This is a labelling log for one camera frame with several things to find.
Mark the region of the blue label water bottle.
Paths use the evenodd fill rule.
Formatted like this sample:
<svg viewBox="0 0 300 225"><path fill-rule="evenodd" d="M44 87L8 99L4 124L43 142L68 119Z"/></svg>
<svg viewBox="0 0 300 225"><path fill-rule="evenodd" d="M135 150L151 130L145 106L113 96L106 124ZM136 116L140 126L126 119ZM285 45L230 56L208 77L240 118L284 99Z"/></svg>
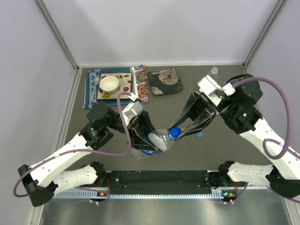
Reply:
<svg viewBox="0 0 300 225"><path fill-rule="evenodd" d="M228 79L226 80L225 84L228 84L228 83L232 84L232 83L233 83L233 79L232 79L232 78L228 78Z"/></svg>

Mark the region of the green label water bottle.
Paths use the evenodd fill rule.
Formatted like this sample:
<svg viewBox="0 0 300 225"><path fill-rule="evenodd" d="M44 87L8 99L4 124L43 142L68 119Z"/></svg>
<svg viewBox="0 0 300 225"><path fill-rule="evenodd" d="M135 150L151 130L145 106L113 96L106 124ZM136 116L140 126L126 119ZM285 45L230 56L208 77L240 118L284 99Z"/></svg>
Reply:
<svg viewBox="0 0 300 225"><path fill-rule="evenodd" d="M213 67L208 75L214 79L216 82L218 81L218 67Z"/></svg>

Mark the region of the red-blue label water bottle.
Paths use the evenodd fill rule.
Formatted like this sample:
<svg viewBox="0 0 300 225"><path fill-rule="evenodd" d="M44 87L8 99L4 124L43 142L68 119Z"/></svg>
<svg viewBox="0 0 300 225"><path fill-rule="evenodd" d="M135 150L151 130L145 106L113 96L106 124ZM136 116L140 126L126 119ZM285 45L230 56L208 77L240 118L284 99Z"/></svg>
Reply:
<svg viewBox="0 0 300 225"><path fill-rule="evenodd" d="M175 143L175 140L171 140L168 135L168 131L166 129L159 129L152 131L149 134L150 140L160 149L160 152L153 152L149 150L137 150L137 149L132 149L132 154L137 158L137 159L145 159L148 157L155 156L159 153L166 152L169 150L173 144Z"/></svg>

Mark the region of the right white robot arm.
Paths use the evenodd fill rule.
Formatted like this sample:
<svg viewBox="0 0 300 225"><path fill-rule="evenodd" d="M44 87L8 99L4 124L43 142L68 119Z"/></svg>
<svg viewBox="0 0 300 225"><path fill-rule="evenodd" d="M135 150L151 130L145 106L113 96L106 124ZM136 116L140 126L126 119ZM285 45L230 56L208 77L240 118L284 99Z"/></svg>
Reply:
<svg viewBox="0 0 300 225"><path fill-rule="evenodd" d="M274 87L284 102L287 115L285 138L276 134L255 107L263 94L260 82ZM289 145L292 113L284 91L273 81L250 74L234 76L224 86L206 75L198 82L198 87L198 91L191 94L172 124L172 127L177 127L191 119L192 122L179 137L201 132L219 115L232 131L249 141L270 161L269 165L226 161L217 172L206 172L206 185L218 188L230 187L239 182L253 183L266 186L293 202L299 202L300 155Z"/></svg>

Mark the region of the dark blue bottle cap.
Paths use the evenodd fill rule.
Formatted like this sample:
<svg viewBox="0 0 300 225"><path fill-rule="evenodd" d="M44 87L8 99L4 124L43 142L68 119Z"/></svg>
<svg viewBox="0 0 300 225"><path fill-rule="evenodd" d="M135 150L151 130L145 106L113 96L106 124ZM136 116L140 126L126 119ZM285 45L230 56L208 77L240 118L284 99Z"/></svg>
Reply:
<svg viewBox="0 0 300 225"><path fill-rule="evenodd" d="M179 127L173 127L168 131L169 138L171 140L176 140L180 136L182 130Z"/></svg>

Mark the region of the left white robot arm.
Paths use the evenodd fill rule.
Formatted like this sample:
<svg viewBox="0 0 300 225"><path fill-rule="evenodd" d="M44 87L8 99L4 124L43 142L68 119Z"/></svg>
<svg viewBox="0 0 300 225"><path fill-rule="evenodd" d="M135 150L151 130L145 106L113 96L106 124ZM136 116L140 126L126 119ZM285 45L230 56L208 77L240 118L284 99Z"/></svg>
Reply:
<svg viewBox="0 0 300 225"><path fill-rule="evenodd" d="M37 164L22 165L18 169L18 182L23 184L32 206L44 205L55 194L68 189L89 185L99 187L106 183L107 174L99 162L74 171L67 171L67 168L91 153L101 154L100 148L113 138L110 129L127 135L128 150L160 152L148 139L154 127L139 101L129 103L119 112L103 102L95 103L87 119L88 124L59 150Z"/></svg>

